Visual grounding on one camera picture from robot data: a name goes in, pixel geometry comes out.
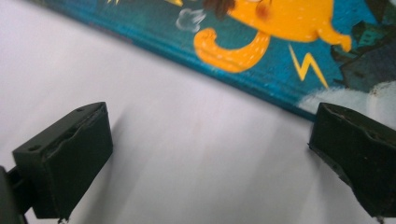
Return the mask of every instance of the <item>white cloud graphic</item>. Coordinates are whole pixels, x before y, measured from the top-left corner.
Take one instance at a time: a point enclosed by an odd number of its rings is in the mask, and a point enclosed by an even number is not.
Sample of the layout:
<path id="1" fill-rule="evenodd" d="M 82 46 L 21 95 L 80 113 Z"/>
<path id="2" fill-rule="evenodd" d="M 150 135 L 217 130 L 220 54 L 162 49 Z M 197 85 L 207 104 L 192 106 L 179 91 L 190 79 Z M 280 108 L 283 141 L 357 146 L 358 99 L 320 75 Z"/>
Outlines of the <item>white cloud graphic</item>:
<path id="1" fill-rule="evenodd" d="M 298 107 L 316 114 L 320 102 L 351 108 L 396 130 L 396 81 L 380 83 L 369 93 L 346 89 L 317 91 L 305 96 Z"/>

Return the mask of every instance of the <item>cartoon character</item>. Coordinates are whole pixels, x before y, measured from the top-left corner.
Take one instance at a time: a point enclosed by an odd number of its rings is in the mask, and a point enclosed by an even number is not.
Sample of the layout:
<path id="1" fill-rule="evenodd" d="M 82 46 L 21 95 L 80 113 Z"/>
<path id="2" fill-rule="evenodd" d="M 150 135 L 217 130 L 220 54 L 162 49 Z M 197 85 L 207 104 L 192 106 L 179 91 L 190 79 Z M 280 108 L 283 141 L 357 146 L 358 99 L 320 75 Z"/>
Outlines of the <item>cartoon character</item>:
<path id="1" fill-rule="evenodd" d="M 194 48 L 202 61 L 231 73 L 256 64 L 265 54 L 271 35 L 298 42 L 321 38 L 350 51 L 350 36 L 332 28 L 332 5 L 333 0 L 205 0 L 206 8 L 214 8 L 220 16 L 227 13 L 258 32 L 241 49 L 224 49 L 216 44 L 216 31 L 206 28 L 196 34 Z"/>

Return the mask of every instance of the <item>white surface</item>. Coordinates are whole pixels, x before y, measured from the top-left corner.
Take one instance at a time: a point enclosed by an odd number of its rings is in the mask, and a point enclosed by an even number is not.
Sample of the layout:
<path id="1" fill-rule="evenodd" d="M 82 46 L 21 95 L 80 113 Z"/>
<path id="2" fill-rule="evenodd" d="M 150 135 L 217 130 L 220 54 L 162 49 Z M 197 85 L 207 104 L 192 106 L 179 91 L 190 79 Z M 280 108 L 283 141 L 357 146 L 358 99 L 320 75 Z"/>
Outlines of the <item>white surface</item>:
<path id="1" fill-rule="evenodd" d="M 0 1 L 0 78 L 7 169 L 51 123 L 107 102 L 114 154 L 72 224 L 376 223 L 308 151 L 310 122 L 46 9 Z"/>

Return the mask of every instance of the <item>orange tail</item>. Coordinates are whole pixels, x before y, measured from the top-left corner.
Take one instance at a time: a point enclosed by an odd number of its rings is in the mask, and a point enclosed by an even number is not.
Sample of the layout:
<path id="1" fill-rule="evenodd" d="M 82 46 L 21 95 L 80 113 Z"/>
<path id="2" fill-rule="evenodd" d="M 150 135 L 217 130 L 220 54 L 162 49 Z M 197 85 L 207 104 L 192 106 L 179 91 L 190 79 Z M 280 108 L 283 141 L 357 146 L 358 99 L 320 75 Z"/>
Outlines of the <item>orange tail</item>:
<path id="1" fill-rule="evenodd" d="M 258 32 L 253 41 L 241 49 L 224 49 L 216 44 L 216 37 L 212 28 L 198 32 L 194 38 L 195 52 L 203 62 L 230 73 L 251 68 L 262 58 L 270 43 L 268 34 Z"/>

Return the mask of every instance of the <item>white fabric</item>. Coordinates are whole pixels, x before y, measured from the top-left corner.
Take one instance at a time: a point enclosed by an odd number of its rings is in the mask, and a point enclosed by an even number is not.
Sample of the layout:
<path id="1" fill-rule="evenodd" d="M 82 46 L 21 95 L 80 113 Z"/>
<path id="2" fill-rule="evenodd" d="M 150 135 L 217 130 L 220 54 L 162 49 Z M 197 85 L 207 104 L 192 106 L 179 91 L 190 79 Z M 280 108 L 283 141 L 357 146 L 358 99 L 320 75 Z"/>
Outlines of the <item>white fabric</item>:
<path id="1" fill-rule="evenodd" d="M 71 224 L 376 223 L 308 150 L 309 121 L 44 8 L 0 1 L 0 164 L 9 170 L 13 149 L 99 101 L 114 154 Z"/>

